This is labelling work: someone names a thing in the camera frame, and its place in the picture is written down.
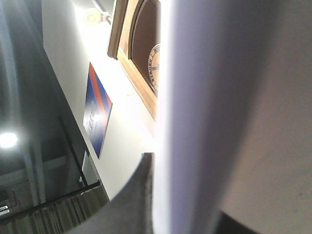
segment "white wall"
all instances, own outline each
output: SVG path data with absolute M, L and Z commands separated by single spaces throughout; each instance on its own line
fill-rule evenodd
M 44 49 L 65 93 L 109 198 L 125 185 L 143 152 L 154 151 L 154 120 L 119 63 L 106 55 L 110 25 L 87 27 L 71 0 L 42 0 Z M 113 108 L 98 159 L 83 127 L 89 62 Z

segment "wooden clock frame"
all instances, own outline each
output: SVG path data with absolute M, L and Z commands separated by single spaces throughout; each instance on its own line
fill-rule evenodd
M 147 110 L 156 119 L 157 97 L 132 61 L 133 31 L 141 6 L 146 0 L 115 0 L 107 54 L 117 59 Z

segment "beige curtain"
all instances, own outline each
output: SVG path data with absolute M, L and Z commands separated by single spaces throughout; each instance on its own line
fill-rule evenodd
M 102 188 L 91 189 L 0 226 L 0 234 L 62 234 L 107 203 Z

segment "wall sign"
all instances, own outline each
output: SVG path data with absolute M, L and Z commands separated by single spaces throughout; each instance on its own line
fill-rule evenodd
M 112 106 L 110 98 L 90 63 L 83 126 L 98 158 L 103 147 Z

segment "red stripe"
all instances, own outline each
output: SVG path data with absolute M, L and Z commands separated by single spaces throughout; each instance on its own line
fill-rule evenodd
M 94 70 L 94 68 L 93 68 L 91 63 L 89 65 L 89 77 L 91 79 L 91 83 L 92 83 L 92 86 L 93 86 L 93 91 L 94 91 L 94 94 L 95 94 L 95 97 L 96 97 L 96 100 L 97 100 L 97 106 L 99 108 L 99 112 L 101 114 L 104 127 L 106 128 L 107 115 L 105 113 L 105 108 L 104 108 L 104 103 L 103 103 L 103 100 L 102 100 L 101 92 L 100 92 L 99 87 L 98 87 L 98 81 L 97 81 L 96 72 L 95 72 L 95 70 Z

